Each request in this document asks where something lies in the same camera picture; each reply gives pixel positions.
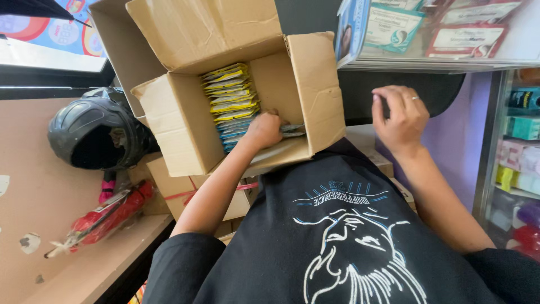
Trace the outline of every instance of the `red plastic strap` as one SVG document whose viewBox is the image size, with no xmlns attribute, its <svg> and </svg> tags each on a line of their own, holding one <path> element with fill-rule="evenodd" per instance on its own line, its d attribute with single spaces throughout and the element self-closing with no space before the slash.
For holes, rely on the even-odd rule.
<svg viewBox="0 0 540 304">
<path fill-rule="evenodd" d="M 190 181 L 191 181 L 191 185 L 193 186 L 193 189 L 194 190 L 191 190 L 191 191 L 188 191 L 188 192 L 182 192 L 182 193 L 178 193 L 178 194 L 174 194 L 174 195 L 171 195 L 171 196 L 167 196 L 165 198 L 166 201 L 168 200 L 172 200 L 172 199 L 176 199 L 177 197 L 181 197 L 181 196 L 186 196 L 186 195 L 189 195 L 189 197 L 187 198 L 187 200 L 184 202 L 184 206 L 187 205 L 187 203 L 190 202 L 190 200 L 193 198 L 193 196 L 195 195 L 195 193 L 197 193 L 197 187 L 195 186 L 195 183 L 193 182 L 193 180 L 190 178 Z M 243 184 L 243 185 L 240 185 L 237 187 L 237 190 L 246 190 L 246 189 L 251 189 L 251 188 L 256 188 L 259 186 L 259 183 L 258 182 L 254 182 L 254 183 L 251 183 L 251 184 Z"/>
</svg>

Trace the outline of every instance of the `hand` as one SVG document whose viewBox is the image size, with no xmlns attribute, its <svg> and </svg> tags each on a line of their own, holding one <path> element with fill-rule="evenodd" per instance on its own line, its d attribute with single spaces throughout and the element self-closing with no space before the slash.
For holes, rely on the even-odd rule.
<svg viewBox="0 0 540 304">
<path fill-rule="evenodd" d="M 266 111 L 251 122 L 242 139 L 249 140 L 250 144 L 254 144 L 258 149 L 268 148 L 283 138 L 279 130 L 282 123 L 276 109 Z"/>
<path fill-rule="evenodd" d="M 429 112 L 418 93 L 411 88 L 389 85 L 377 88 L 373 93 L 373 127 L 384 145 L 399 161 L 400 158 L 416 156 L 423 148 L 420 137 L 428 122 Z M 386 98 L 390 118 L 382 113 L 381 96 Z"/>
</svg>

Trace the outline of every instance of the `plastic bag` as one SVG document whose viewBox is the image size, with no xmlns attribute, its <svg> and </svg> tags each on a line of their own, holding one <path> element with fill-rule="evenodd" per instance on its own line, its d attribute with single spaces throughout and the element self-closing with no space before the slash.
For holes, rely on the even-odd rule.
<svg viewBox="0 0 540 304">
<path fill-rule="evenodd" d="M 154 192 L 154 185 L 146 180 L 121 190 L 96 209 L 76 219 L 64 243 L 51 242 L 56 248 L 46 253 L 45 258 L 54 257 L 61 252 L 74 253 L 82 245 L 98 242 L 135 214 Z"/>
</svg>

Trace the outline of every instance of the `white graphic print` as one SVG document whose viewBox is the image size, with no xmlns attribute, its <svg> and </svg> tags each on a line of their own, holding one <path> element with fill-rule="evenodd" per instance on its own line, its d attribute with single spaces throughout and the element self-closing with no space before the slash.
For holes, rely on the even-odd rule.
<svg viewBox="0 0 540 304">
<path fill-rule="evenodd" d="M 427 303 L 426 293 L 407 270 L 405 257 L 394 248 L 392 239 L 392 228 L 410 223 L 401 221 L 387 227 L 380 221 L 388 217 L 376 214 L 373 208 L 369 210 L 360 213 L 355 208 L 339 209 L 318 222 L 293 218 L 301 225 L 331 222 L 322 234 L 319 255 L 304 274 L 305 303 L 317 303 L 323 293 L 331 292 L 350 293 L 349 304 L 390 304 L 392 299 L 401 302 L 399 296 L 391 298 L 396 292 L 412 294 L 418 304 Z"/>
</svg>

